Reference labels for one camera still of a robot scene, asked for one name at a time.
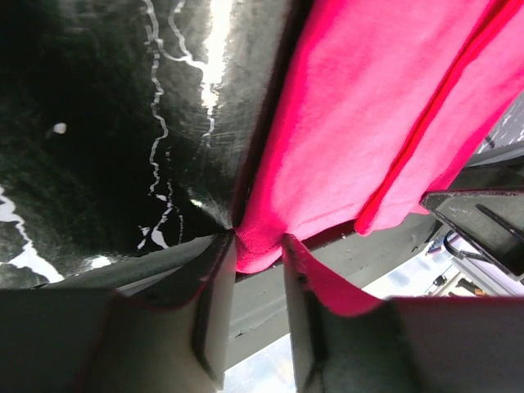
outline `cable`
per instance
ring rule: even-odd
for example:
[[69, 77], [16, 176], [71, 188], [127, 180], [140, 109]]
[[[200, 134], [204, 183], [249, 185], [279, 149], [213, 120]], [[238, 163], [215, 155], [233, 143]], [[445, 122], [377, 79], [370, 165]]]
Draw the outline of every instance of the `cable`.
[[449, 231], [444, 236], [444, 247], [452, 256], [456, 256], [457, 258], [460, 258], [461, 260], [463, 260], [464, 258], [471, 258], [473, 260], [481, 260], [483, 262], [488, 262], [485, 256], [481, 254], [477, 254], [475, 252], [462, 251], [462, 250], [458, 250], [455, 247], [453, 247], [451, 243], [449, 242], [449, 236], [453, 233], [454, 231]]

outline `wet black surface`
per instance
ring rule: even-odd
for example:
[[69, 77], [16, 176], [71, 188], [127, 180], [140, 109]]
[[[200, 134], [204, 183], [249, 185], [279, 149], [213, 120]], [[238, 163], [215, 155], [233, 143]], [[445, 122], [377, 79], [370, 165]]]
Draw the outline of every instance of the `wet black surface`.
[[46, 278], [30, 268], [17, 268], [13, 264], [0, 265], [0, 287], [3, 289], [32, 288], [46, 282]]
[[3, 5], [0, 261], [56, 281], [230, 228], [292, 3]]

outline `pink cloth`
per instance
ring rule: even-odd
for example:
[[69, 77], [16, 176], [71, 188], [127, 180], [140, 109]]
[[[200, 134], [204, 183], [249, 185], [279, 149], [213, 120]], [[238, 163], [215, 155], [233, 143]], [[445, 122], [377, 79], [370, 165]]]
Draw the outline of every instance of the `pink cloth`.
[[448, 187], [524, 89], [522, 0], [317, 0], [240, 228], [237, 270], [357, 219], [399, 224]]
[[296, 253], [296, 257], [284, 257], [284, 264], [290, 264], [287, 267], [291, 271], [296, 270], [305, 275], [306, 282], [302, 284], [302, 289], [312, 291], [332, 313], [342, 317], [357, 317], [382, 304], [382, 300], [358, 289], [318, 262], [295, 237], [288, 237], [284, 241]]

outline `pink fabric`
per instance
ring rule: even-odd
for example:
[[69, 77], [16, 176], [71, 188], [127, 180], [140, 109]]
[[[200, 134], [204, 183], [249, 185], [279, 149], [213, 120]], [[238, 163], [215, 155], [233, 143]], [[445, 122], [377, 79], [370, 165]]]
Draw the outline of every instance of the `pink fabric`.
[[318, 262], [296, 238], [288, 238], [296, 258], [283, 258], [284, 264], [293, 264], [290, 269], [307, 277], [303, 289], [313, 291], [318, 301], [336, 315], [357, 317], [376, 309], [382, 300], [369, 295], [347, 282], [325, 265]]
[[446, 188], [524, 88], [518, 0], [317, 0], [240, 228], [237, 270], [357, 219], [397, 225]]

